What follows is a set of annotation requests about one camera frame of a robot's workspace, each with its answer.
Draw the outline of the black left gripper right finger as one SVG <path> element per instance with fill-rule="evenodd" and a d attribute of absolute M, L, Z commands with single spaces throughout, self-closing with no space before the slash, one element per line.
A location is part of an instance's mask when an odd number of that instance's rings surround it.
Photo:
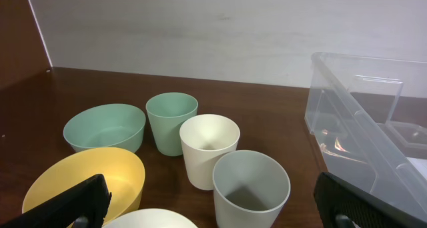
<path fill-rule="evenodd" d="M 326 228 L 425 228 L 426 222 L 407 214 L 351 183 L 329 173 L 319 174 L 314 200 Z"/>

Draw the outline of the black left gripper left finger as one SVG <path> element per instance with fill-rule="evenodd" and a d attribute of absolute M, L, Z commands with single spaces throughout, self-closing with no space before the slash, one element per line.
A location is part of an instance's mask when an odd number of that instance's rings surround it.
<path fill-rule="evenodd" d="M 111 192 L 104 176 L 96 174 L 2 224 L 1 228 L 101 227 L 110 201 Z"/>

